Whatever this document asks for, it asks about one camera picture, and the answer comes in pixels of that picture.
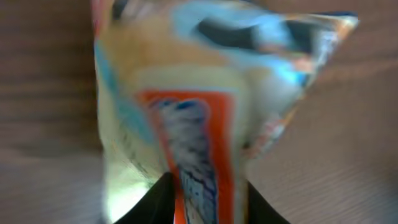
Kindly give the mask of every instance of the black object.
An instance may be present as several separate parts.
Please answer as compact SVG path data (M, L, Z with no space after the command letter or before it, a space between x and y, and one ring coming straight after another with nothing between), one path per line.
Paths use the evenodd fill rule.
M115 224L172 224L175 192L173 175L165 173L145 196Z
M289 224L248 183L248 224ZM175 193L171 173L165 173L145 196L115 224L172 224L174 220Z

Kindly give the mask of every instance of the plastic wrapper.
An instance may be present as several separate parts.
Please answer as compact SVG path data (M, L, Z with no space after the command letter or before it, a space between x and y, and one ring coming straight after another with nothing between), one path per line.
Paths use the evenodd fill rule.
M358 19L241 1L94 0L104 215L115 222L167 171L175 223L245 223L245 166Z

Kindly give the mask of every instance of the wooden table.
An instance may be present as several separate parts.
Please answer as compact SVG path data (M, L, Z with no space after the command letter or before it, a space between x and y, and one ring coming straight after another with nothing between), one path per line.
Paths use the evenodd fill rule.
M249 178L292 223L398 223L398 1L269 5L362 23ZM0 2L1 223L98 222L92 41L88 1Z

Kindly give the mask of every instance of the orange label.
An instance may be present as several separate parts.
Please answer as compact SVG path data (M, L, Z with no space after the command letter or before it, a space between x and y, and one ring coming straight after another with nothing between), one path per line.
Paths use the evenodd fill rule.
M145 91L138 97L150 114L178 182L175 223L232 224L229 132L233 96L170 90Z

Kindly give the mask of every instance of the orange stripe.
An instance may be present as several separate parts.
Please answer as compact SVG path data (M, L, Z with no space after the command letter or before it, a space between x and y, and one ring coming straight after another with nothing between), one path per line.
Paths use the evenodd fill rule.
M233 111L233 97L227 93L210 91L146 91L139 96L144 105L148 105L157 98L174 98L176 100L201 99L210 108L206 130L210 134L210 159L212 160L217 180L218 214L220 224L233 223L233 174L229 158L229 132L231 131L231 119ZM155 127L158 126L158 118L155 119ZM166 136L163 131L155 128L165 149L167 162L172 173L179 181L179 174L174 160L167 148ZM182 198L182 189L177 190L175 203L175 222L185 224L185 207Z

